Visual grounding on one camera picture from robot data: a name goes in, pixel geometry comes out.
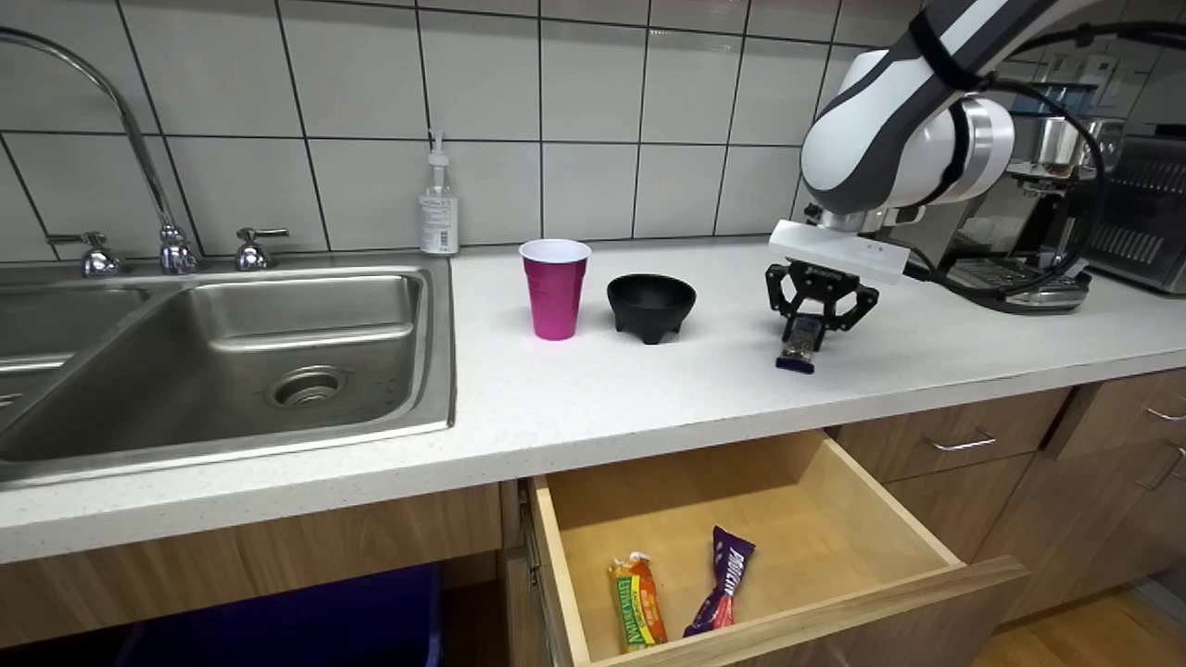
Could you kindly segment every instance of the small black object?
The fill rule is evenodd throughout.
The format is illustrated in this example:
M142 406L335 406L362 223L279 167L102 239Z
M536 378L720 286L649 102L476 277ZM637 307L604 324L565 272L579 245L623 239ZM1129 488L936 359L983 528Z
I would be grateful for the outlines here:
M618 331L655 344L678 333L695 304L695 288L666 273L623 273L609 286L609 304L615 307Z
M787 318L783 352L776 368L814 373L810 356L823 350L826 331L851 331L875 304L880 288L861 286L857 273L826 272L814 263L770 263L766 267L770 307Z

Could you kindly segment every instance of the faucet handle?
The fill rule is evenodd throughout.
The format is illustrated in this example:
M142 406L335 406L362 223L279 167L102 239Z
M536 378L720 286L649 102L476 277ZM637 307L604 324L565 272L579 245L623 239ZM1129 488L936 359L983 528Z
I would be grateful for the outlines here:
M288 239L288 229L257 229L257 225L242 225L237 239L245 242L232 251L232 267L237 272L268 272L269 257L262 251L259 239Z
M48 233L53 245L89 245L80 251L80 273L85 277L107 277L117 273L117 260L107 251L107 239L98 229L85 233Z

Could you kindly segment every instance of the drawer handle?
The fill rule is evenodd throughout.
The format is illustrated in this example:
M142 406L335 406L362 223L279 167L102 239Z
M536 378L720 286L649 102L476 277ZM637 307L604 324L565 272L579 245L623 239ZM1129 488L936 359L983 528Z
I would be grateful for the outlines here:
M996 439L975 439L975 443L933 443L933 452L975 452L975 448L996 448Z
M1146 417L1161 419L1161 424L1172 424L1172 425L1186 425L1186 417L1176 417L1176 412L1158 412L1146 406Z

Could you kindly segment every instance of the white countertop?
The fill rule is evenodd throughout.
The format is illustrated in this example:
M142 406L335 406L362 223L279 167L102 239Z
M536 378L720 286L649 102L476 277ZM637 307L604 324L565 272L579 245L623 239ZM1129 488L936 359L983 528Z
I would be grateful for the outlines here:
M823 344L814 373L776 370L770 260L766 245L598 251L579 339L548 344L514 251L462 257L451 430L0 488L0 562L1186 368L1186 299L1097 277L1083 312L1020 318L904 277ZM637 272L702 294L683 339L615 333L604 286Z

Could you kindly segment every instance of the pink cup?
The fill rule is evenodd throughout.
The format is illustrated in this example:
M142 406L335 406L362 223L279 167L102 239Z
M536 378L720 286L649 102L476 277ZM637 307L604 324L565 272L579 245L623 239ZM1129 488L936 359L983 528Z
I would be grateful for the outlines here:
M532 333L544 340L567 340L579 331L588 245L569 239L536 239L518 245L518 257L530 288Z

